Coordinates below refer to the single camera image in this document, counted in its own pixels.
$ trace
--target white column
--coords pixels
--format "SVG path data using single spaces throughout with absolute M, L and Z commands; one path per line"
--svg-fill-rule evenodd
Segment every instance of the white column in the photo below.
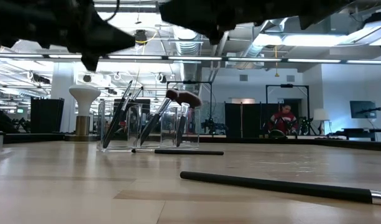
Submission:
M 68 91 L 76 82 L 74 63 L 54 63 L 51 99 L 65 99 L 63 107 L 61 132 L 72 132 L 76 127 L 75 100 Z

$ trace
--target monitor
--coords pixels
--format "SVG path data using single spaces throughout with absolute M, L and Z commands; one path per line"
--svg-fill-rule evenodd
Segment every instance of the monitor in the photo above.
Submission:
M 377 112 L 363 112 L 376 108 L 374 101 L 351 101 L 351 115 L 352 118 L 377 118 Z

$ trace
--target red shirt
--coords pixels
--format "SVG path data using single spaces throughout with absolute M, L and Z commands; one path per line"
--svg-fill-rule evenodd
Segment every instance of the red shirt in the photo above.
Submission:
M 287 128 L 285 127 L 285 123 L 283 122 L 283 120 L 281 119 L 283 118 L 285 121 L 296 121 L 296 117 L 294 116 L 294 114 L 292 114 L 291 112 L 289 113 L 282 113 L 282 112 L 278 112 L 278 113 L 275 113 L 271 118 L 270 120 L 275 123 L 276 120 L 277 120 L 277 123 L 275 125 L 275 129 L 277 130 L 281 130 L 283 133 L 287 133 Z M 298 127 L 298 123 L 295 123 L 293 125 L 293 128 L 297 128 Z

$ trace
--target table surface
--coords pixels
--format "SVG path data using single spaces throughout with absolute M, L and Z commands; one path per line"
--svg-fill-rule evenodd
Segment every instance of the table surface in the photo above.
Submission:
M 182 170 L 381 190 L 381 152 L 202 144 L 224 156 L 101 153 L 96 143 L 6 145 L 0 223 L 381 223 L 381 206 L 181 180 Z

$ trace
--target floor lamp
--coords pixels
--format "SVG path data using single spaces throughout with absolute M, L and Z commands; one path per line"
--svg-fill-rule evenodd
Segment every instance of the floor lamp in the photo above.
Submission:
M 320 108 L 314 110 L 313 120 L 320 121 L 320 126 L 318 128 L 319 135 L 324 136 L 324 122 L 329 121 L 329 116 L 326 110 Z

